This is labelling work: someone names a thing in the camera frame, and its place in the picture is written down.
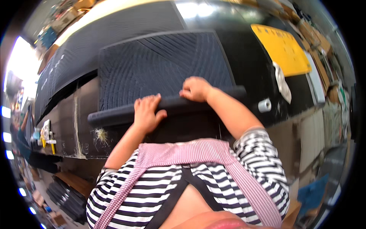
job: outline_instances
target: fluorescent light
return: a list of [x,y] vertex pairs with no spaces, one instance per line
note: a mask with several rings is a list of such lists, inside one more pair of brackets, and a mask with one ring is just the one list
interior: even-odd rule
[[24,189],[23,189],[23,188],[19,188],[19,192],[20,192],[20,194],[21,194],[22,196],[26,196],[26,195],[27,195],[27,193],[24,191]]
[[176,6],[183,18],[194,18],[197,16],[198,5],[196,3],[179,3]]
[[213,7],[210,5],[207,5],[206,3],[201,3],[198,5],[198,15],[200,17],[206,17],[211,15],[213,12]]
[[10,108],[1,106],[1,115],[4,116],[5,118],[10,118]]
[[11,152],[10,150],[7,150],[7,151],[6,151],[6,157],[7,157],[9,160],[14,160],[13,152]]
[[11,134],[3,132],[3,140],[4,140],[4,142],[11,143]]
[[31,212],[33,215],[37,214],[36,210],[34,210],[34,208],[32,208],[32,207],[29,207],[29,210],[30,210],[30,212]]

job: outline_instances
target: hand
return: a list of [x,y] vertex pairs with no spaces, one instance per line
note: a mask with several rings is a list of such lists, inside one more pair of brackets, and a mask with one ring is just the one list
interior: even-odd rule
[[143,131],[144,134],[152,132],[158,124],[167,117],[166,110],[155,110],[161,100],[161,95],[150,95],[135,101],[134,128]]
[[184,81],[183,90],[179,95],[195,102],[205,102],[212,89],[213,87],[205,79],[191,76]]

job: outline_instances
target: wooden board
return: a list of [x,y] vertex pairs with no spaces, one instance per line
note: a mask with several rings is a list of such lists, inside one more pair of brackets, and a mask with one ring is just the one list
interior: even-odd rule
[[73,189],[80,192],[86,199],[90,196],[90,193],[94,186],[86,180],[69,172],[59,172],[55,174],[58,178],[70,185]]

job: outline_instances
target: blue cloth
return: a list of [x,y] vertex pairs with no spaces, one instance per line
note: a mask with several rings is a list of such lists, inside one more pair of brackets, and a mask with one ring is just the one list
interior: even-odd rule
[[19,142],[16,144],[16,146],[19,149],[20,154],[24,157],[24,159],[28,161],[29,156],[31,154],[31,150],[21,129],[19,129],[17,137]]
[[325,192],[325,186],[328,182],[329,174],[326,174],[319,180],[302,187],[298,191],[298,201],[301,202],[301,208],[299,216],[305,215],[305,213],[313,208],[317,208],[323,199]]

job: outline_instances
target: ceiling light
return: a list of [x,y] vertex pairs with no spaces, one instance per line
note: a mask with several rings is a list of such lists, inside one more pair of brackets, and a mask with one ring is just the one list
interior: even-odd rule
[[3,132],[3,140],[4,140],[4,142],[11,143],[11,134]]
[[30,210],[30,212],[31,212],[33,215],[37,214],[36,210],[34,210],[34,208],[32,208],[32,207],[29,207],[29,210]]
[[24,191],[24,189],[23,189],[23,188],[19,188],[19,192],[20,192],[20,194],[21,194],[22,196],[26,196],[26,195],[27,195],[27,193]]
[[6,157],[7,157],[9,160],[14,160],[13,152],[11,152],[10,150],[7,150],[7,151],[6,151]]
[[1,106],[1,115],[4,116],[5,118],[10,118],[10,108]]

